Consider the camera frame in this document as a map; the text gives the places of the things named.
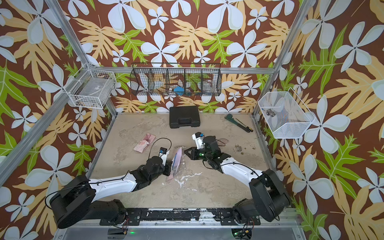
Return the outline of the pink ruler set pouch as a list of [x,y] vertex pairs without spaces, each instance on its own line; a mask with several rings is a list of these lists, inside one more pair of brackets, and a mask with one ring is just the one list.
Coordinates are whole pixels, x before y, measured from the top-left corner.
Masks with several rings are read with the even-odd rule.
[[172,164],[172,167],[171,167],[171,172],[170,172],[170,175],[167,177],[166,179],[166,182],[167,183],[170,183],[172,179],[175,178],[177,172],[178,172],[178,169],[179,169],[179,166],[180,166],[180,163],[183,159],[183,148],[182,147],[179,147],[174,158],[173,158],[173,164]]

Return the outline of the pink protractor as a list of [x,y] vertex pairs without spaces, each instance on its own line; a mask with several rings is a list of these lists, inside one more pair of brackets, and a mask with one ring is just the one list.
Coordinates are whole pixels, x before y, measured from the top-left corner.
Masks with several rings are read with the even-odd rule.
[[218,143],[219,147],[225,147],[229,143],[229,140],[224,139],[224,138],[217,139],[217,143]]

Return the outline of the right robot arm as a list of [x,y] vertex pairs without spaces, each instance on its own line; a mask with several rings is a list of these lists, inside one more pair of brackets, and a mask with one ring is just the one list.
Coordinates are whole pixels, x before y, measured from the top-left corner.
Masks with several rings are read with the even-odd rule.
[[196,143],[184,153],[191,160],[208,163],[211,170],[231,176],[250,188],[251,199],[244,199],[232,207],[232,215],[238,224],[262,217],[267,222],[280,219],[283,210],[292,204],[286,188],[276,172],[255,170],[248,167],[219,148],[215,136],[205,137],[197,132],[192,135]]

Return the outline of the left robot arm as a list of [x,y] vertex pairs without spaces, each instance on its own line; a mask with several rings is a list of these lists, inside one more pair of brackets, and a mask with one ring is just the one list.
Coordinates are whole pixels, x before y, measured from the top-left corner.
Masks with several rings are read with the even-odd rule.
[[119,200],[103,199],[116,194],[131,193],[149,186],[159,176],[169,176],[172,161],[154,156],[136,170],[119,177],[88,179],[74,178],[63,189],[51,196],[49,203],[59,229],[66,229],[83,220],[100,220],[103,226],[122,224],[127,210]]

